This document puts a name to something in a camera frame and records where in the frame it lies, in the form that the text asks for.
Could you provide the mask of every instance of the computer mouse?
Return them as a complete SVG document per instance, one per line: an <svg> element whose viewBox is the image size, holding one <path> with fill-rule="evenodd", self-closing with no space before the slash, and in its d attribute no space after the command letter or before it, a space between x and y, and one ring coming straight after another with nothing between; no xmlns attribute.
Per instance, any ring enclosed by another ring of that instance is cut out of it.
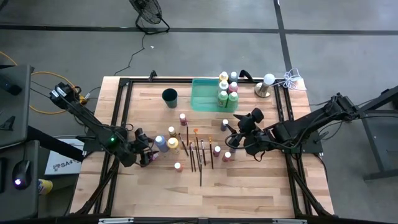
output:
<svg viewBox="0 0 398 224"><path fill-rule="evenodd" d="M17 190L26 189L30 185L31 181L30 161L19 161L12 170L12 183L14 184L14 187Z"/></svg>

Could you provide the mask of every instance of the gray floor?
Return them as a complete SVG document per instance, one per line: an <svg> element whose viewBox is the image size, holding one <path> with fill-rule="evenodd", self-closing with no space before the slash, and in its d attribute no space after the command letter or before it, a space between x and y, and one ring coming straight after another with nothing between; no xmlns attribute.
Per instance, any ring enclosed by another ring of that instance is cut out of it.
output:
<svg viewBox="0 0 398 224"><path fill-rule="evenodd" d="M164 19L172 27L277 28L272 0L159 2ZM280 0L280 6L287 29L398 29L398 2L394 0ZM0 12L0 22L131 27L136 15L122 0L14 0ZM29 63L36 71L62 74L81 86L83 92L99 86L103 76L125 67L130 54L140 49L142 38L137 32L0 33L0 50L15 61ZM361 103L397 85L394 70L398 36L288 35L287 42L292 65L305 79L310 103L325 101L337 92ZM144 45L145 51L136 55L131 68L121 75L148 75L156 70L164 76L214 76L223 70L245 69L260 77L285 72L278 34L174 32L147 36ZM8 62L0 57L0 63ZM59 82L44 75L34 80L47 86ZM35 93L31 103L42 110L57 110ZM95 108L95 102L89 107ZM67 113L47 116L31 112L29 119L30 125L48 133L83 133ZM344 124L323 147L336 214L397 222L398 178L368 183L362 180L364 174L377 171L362 124ZM48 201L42 203L42 215L63 214L71 193L72 187L53 192L51 197L58 198L59 203L42 199Z"/></svg>

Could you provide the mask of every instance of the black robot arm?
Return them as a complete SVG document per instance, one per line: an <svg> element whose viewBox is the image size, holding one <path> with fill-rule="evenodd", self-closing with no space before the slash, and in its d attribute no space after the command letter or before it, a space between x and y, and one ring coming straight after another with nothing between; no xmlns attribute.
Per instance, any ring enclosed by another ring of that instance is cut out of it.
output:
<svg viewBox="0 0 398 224"><path fill-rule="evenodd" d="M283 121L263 130L255 123L260 123L264 118L261 110L255 108L246 116L236 115L239 133L229 127L233 133L227 145L232 148L243 148L252 156L261 151L274 149L294 149L299 147L309 135L331 121L351 121L359 116L358 107L347 96L339 93L332 96L331 100L322 108L309 113L295 121ZM245 137L243 147L238 147L240 140Z"/></svg>
<svg viewBox="0 0 398 224"><path fill-rule="evenodd" d="M138 128L135 132L136 140L128 142L126 128L102 124L91 111L80 104L78 94L79 92L76 92L71 86L59 83L50 92L50 99L59 108L67 110L85 124L94 133L94 136L86 138L97 141L106 152L115 155L123 166L133 165L136 162L137 154L141 155L141 166L146 166L150 162L152 149L150 147L150 152L147 153L144 152L144 149L153 140L148 138L141 128Z"/></svg>

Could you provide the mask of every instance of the wooden tabletop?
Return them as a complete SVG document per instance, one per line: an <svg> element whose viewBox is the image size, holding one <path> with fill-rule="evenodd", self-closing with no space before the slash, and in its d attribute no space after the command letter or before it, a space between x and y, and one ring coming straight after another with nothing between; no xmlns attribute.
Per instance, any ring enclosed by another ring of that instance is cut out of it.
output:
<svg viewBox="0 0 398 224"><path fill-rule="evenodd" d="M104 124L110 124L120 77L104 77L95 116ZM161 94L166 88L178 92L178 106L167 108ZM280 92L285 111L283 91ZM126 88L119 110L121 122ZM222 154L228 150L224 139L229 131L221 132L222 119L228 119L237 128L238 120L232 113L193 111L190 106L191 84L188 83L135 83L132 88L127 123L134 129L142 128L150 138L157 135L168 137L167 128L174 126L187 138L185 126L178 116L185 113L189 123L189 138L194 141L194 128L198 128L199 141L205 142L207 166L203 166L203 185L200 175L191 172L190 159L182 150L175 155L171 152L160 156L149 166L141 168L120 166L114 195L112 216L124 217L222 217L222 218L288 218L293 217L292 199L287 178L286 162L280 151L267 152L262 162L256 162L245 150L237 150L233 161L222 162L221 156L214 157L214 170L210 165L208 138L212 146L221 146ZM240 85L239 106L236 114L247 114L255 107L262 110L264 120L258 124L265 128L278 122L273 90L268 98L254 94L254 85ZM310 112L305 91L290 90L295 119ZM95 152L83 161L73 198L71 212L77 211L89 199L100 179L103 152ZM174 163L184 168L178 173ZM313 155L304 154L303 163L307 185L324 206L333 213L325 172L320 161ZM300 208L304 211L302 193L298 194ZM106 204L108 188L104 191L103 206Z"/></svg>

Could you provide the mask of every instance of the translucent green tray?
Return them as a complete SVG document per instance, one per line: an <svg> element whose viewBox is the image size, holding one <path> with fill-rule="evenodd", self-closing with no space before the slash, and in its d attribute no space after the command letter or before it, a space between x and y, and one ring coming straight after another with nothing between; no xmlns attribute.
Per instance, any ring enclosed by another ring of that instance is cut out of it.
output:
<svg viewBox="0 0 398 224"><path fill-rule="evenodd" d="M194 78L192 81L191 106L195 111L232 113L235 108L218 106L218 79Z"/></svg>

